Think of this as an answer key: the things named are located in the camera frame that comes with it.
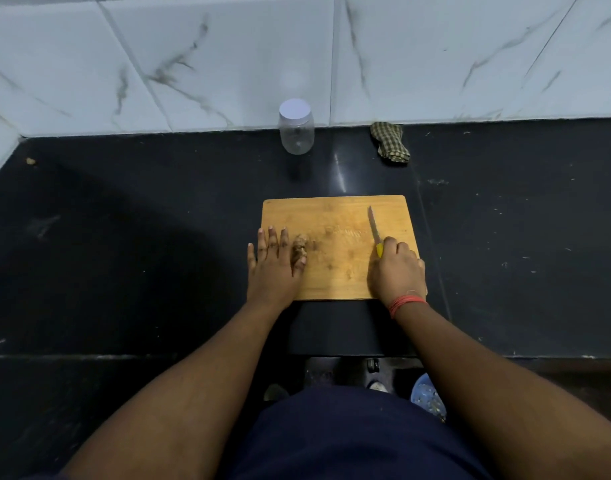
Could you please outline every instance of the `small ginger piece on counter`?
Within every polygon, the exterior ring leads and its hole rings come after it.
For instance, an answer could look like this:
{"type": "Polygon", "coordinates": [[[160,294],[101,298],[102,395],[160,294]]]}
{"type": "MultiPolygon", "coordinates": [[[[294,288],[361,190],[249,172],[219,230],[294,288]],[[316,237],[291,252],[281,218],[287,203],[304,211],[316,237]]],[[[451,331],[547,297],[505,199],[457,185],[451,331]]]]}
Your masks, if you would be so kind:
{"type": "Polygon", "coordinates": [[[290,263],[295,265],[302,257],[307,257],[306,244],[308,243],[306,234],[299,234],[292,243],[292,252],[290,253],[290,263]]]}

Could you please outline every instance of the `person's left hand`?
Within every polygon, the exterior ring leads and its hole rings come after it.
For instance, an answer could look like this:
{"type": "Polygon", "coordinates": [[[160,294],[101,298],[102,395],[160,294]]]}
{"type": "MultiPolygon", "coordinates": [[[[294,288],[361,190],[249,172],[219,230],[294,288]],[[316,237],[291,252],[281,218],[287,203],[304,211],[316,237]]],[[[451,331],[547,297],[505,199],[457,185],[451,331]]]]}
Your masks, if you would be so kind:
{"type": "Polygon", "coordinates": [[[290,306],[306,267],[306,258],[302,257],[293,269],[290,252],[288,229],[283,228],[279,242],[277,231],[270,226],[267,244],[265,232],[259,229],[256,258],[253,243],[248,244],[248,304],[269,309],[277,316],[290,306]]]}

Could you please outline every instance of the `green plaid cloth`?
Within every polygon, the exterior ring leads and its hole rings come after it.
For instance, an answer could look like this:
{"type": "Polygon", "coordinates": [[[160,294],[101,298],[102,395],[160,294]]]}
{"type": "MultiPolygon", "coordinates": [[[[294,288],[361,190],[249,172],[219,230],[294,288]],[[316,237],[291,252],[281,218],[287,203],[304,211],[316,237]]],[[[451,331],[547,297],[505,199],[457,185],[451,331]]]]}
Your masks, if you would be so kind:
{"type": "Polygon", "coordinates": [[[381,158],[387,158],[397,163],[410,161],[410,152],[401,142],[403,129],[400,126],[379,121],[372,124],[370,134],[379,141],[381,158]]]}

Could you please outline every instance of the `black countertop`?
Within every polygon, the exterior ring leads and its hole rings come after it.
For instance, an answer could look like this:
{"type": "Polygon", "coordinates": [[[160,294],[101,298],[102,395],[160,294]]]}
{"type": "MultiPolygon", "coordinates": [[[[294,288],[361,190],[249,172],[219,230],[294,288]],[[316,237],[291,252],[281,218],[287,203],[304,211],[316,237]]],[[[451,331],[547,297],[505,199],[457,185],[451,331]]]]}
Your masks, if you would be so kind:
{"type": "MultiPolygon", "coordinates": [[[[298,157],[276,131],[24,142],[0,172],[0,355],[182,356],[244,302],[263,200],[403,194],[440,313],[505,355],[611,357],[611,120],[405,143],[409,166],[365,127],[298,157]]],[[[294,304],[269,347],[413,354],[374,301],[294,304]]]]}

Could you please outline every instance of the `bracelet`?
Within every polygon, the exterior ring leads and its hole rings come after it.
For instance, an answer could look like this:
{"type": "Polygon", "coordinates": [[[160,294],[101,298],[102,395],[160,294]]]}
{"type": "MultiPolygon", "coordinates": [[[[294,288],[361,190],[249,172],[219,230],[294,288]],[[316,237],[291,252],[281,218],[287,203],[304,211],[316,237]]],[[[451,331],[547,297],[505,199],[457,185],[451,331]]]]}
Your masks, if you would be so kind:
{"type": "Polygon", "coordinates": [[[426,305],[428,305],[428,302],[425,301],[421,296],[405,294],[403,296],[400,296],[399,298],[396,298],[390,304],[390,306],[387,307],[388,311],[390,312],[390,316],[394,319],[394,314],[396,314],[399,308],[401,308],[406,303],[425,303],[426,305]]]}

